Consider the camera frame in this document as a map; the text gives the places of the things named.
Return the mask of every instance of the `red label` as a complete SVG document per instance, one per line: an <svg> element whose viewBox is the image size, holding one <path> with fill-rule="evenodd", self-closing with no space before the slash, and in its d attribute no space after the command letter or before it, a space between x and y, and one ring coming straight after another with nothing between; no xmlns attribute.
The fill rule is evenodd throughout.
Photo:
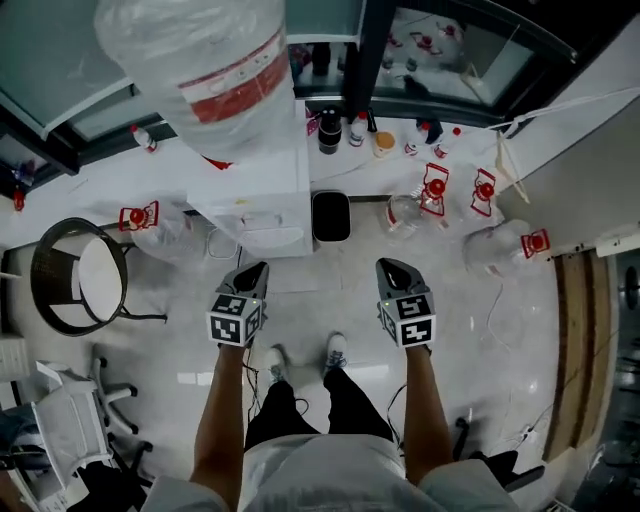
<svg viewBox="0 0 640 512"><path fill-rule="evenodd" d="M201 123L223 121L249 110L282 82L289 59L282 31L245 58L179 85Z"/></svg>

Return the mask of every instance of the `white shirt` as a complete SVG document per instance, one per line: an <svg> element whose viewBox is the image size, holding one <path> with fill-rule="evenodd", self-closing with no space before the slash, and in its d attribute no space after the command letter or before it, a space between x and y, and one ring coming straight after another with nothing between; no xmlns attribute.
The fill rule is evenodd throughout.
<svg viewBox="0 0 640 512"><path fill-rule="evenodd" d="M160 477L143 512L226 512L211 489ZM484 462L431 471L418 487L404 479L389 441L368 435L287 436L245 454L238 510L516 511Z"/></svg>

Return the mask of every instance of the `shoe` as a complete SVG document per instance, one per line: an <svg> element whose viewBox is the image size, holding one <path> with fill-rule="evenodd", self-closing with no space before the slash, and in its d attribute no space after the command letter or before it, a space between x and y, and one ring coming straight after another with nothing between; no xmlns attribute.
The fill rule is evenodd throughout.
<svg viewBox="0 0 640 512"><path fill-rule="evenodd" d="M347 338L341 332L332 332L327 340L327 361L324 364L324 377L335 368L347 366Z"/></svg>
<svg viewBox="0 0 640 512"><path fill-rule="evenodd" d="M287 364L284 361L282 352L276 347L268 350L264 356L264 363L269 372L269 386L273 386L276 382L289 382L287 374Z"/></svg>

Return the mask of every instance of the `black cup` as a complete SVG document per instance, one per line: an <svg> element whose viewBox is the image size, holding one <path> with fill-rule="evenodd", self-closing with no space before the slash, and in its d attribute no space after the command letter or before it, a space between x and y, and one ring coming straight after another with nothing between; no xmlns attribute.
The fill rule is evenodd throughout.
<svg viewBox="0 0 640 512"><path fill-rule="evenodd" d="M342 138L342 120L336 107L327 107L320 114L320 130L318 143L320 151L326 155L333 155L338 151L338 144Z"/></svg>

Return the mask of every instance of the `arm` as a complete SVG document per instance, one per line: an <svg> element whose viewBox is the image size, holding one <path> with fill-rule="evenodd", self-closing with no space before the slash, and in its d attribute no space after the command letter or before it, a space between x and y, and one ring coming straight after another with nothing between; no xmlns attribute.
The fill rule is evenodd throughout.
<svg viewBox="0 0 640 512"><path fill-rule="evenodd" d="M407 479L414 485L432 469L453 462L431 356L424 347L407 349L407 408L404 420Z"/></svg>
<svg viewBox="0 0 640 512"><path fill-rule="evenodd" d="M242 358L244 349L222 345L194 450L191 482L218 493L231 510L240 499L244 428Z"/></svg>

